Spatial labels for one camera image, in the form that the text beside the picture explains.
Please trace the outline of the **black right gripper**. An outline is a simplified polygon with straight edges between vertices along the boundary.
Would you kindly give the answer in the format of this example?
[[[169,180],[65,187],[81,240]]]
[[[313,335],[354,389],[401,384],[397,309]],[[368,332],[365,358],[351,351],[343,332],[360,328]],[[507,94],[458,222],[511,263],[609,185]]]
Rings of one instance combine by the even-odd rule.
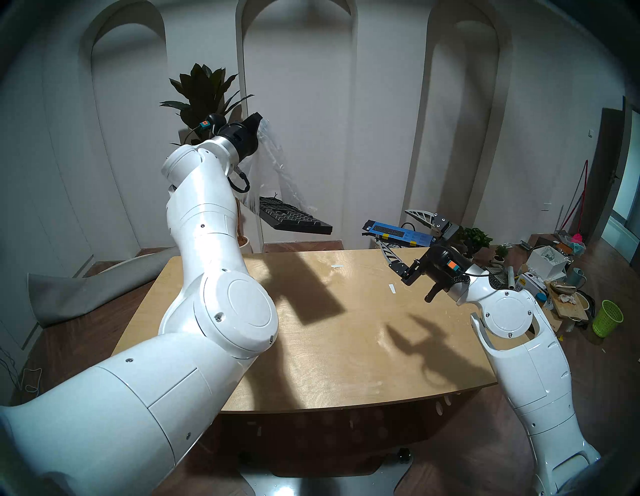
[[[447,293],[456,284],[468,286],[471,283],[471,275],[467,272],[472,262],[465,256],[469,247],[465,242],[464,228],[455,224],[448,227],[445,217],[426,210],[406,209],[404,213],[440,237],[421,258],[414,260],[411,266],[407,266],[387,243],[376,239],[388,267],[400,275],[401,281],[407,286],[411,286],[418,277],[427,275],[434,281],[430,294],[438,294],[440,291]]]

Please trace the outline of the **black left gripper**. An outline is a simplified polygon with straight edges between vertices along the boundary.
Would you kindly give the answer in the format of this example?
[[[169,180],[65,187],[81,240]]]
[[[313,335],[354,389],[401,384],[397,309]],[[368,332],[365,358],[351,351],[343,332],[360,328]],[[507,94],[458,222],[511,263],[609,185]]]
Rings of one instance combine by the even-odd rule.
[[[233,145],[239,161],[251,156],[257,150],[259,146],[257,131],[262,119],[260,113],[253,113],[245,119],[245,122],[228,123],[220,128],[220,136]]]

